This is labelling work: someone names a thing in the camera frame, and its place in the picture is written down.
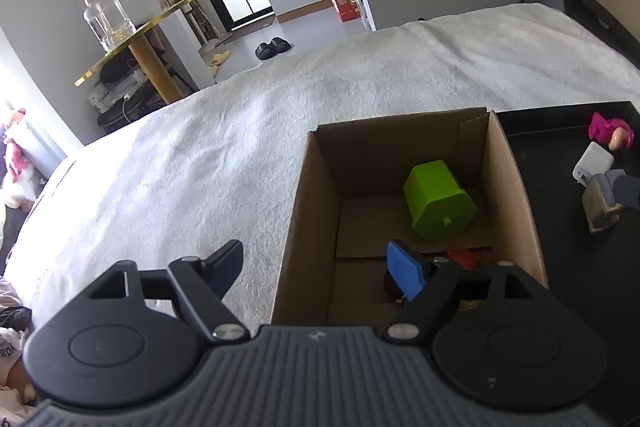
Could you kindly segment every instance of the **black tray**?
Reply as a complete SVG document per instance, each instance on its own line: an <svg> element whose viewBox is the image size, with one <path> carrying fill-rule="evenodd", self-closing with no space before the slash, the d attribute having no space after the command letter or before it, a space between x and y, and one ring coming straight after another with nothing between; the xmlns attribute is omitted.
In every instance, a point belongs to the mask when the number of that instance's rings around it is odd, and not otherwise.
<svg viewBox="0 0 640 427"><path fill-rule="evenodd" d="M584 187L572 172L590 143L594 111L633 128L636 143L614 154L614 168L640 176L640 115L630 102L507 111L498 119L527 189L549 290L607 346L607 370L588 404L613 425L627 425L640 418L640 211L627 209L611 229L589 233Z"/></svg>

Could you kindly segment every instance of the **white blanket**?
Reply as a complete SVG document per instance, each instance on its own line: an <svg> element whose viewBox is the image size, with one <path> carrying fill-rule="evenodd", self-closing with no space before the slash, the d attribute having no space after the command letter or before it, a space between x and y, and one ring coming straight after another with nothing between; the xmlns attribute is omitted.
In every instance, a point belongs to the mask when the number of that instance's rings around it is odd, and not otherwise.
<svg viewBox="0 0 640 427"><path fill-rule="evenodd" d="M225 301L255 330L270 320L306 133L318 124L639 95L631 63L540 5L409 23L283 57L98 140L66 175L61 166L5 276L41 325L119 259L165 267L237 238L244 271Z"/></svg>

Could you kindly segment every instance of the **bottle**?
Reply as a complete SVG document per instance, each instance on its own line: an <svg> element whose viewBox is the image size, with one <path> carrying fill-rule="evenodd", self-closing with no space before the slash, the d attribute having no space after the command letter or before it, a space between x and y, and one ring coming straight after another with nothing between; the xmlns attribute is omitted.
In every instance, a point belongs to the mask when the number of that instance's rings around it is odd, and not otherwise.
<svg viewBox="0 0 640 427"><path fill-rule="evenodd" d="M136 32L136 27L127 17L120 1L84 0L84 3L88 6L84 18L107 51L116 48ZM100 38L102 33L105 35L104 43Z"/></svg>

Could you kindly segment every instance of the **green container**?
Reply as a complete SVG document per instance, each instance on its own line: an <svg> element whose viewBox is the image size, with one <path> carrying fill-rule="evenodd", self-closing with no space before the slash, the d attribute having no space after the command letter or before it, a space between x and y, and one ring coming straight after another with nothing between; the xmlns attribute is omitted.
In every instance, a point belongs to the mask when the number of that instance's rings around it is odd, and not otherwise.
<svg viewBox="0 0 640 427"><path fill-rule="evenodd" d="M462 232L478 211L443 160L415 166L403 190L412 227L427 241Z"/></svg>

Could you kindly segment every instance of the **cardboard box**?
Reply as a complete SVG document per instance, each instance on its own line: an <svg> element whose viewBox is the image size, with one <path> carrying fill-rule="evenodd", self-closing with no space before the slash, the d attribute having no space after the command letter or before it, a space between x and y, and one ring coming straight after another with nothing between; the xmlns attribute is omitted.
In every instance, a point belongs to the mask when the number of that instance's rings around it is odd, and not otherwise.
<svg viewBox="0 0 640 427"><path fill-rule="evenodd" d="M402 186L418 164L443 159L478 205L456 237L428 243L412 230ZM308 134L273 324L384 328L399 306L385 292L385 247L482 248L546 286L529 201L495 113L485 108L321 125Z"/></svg>
<svg viewBox="0 0 640 427"><path fill-rule="evenodd" d="M357 19L360 14L358 13L358 5L351 0L331 0L334 3L335 10L340 16L342 22L352 21Z"/></svg>

